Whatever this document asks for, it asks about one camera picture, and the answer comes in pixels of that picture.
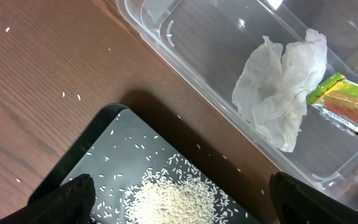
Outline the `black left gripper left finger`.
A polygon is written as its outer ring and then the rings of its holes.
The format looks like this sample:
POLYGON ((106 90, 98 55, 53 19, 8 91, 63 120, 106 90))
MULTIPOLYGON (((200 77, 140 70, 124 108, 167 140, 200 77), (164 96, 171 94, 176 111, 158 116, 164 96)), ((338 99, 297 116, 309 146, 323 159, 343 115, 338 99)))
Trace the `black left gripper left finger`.
POLYGON ((42 198, 0 219, 0 224, 86 224, 96 200, 93 178, 81 174, 42 198))

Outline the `white tissue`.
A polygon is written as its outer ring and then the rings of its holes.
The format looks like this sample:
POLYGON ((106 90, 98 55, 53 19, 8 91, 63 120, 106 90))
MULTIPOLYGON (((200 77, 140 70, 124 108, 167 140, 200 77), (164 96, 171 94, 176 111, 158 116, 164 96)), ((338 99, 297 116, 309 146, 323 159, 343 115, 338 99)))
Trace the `white tissue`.
POLYGON ((324 77, 325 35, 308 29, 302 42, 287 45, 264 37, 244 65, 232 93, 238 113, 276 149, 293 152, 306 97, 324 77))

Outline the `yellow green snack wrapper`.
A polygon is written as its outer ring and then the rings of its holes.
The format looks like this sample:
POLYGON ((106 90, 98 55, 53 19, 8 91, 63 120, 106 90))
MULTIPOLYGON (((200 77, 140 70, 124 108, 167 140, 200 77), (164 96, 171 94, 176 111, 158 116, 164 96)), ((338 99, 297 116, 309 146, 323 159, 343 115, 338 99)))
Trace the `yellow green snack wrapper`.
POLYGON ((306 100, 326 120, 358 138, 358 84, 335 73, 320 83, 306 100))

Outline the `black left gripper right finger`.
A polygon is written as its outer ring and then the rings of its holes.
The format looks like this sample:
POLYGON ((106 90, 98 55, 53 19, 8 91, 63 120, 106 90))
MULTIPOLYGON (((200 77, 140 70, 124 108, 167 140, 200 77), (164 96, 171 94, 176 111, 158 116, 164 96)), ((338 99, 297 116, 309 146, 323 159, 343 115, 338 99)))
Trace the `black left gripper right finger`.
POLYGON ((270 176, 270 199, 280 223, 358 224, 358 212, 284 173, 270 176))

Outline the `pile of white rice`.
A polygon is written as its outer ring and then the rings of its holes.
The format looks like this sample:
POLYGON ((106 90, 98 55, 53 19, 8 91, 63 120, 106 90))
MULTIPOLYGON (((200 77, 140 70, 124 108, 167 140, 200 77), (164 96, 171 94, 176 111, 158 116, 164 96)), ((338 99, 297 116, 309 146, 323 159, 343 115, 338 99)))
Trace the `pile of white rice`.
POLYGON ((214 223, 214 193, 202 182, 160 176, 143 183, 126 205, 128 223, 214 223))

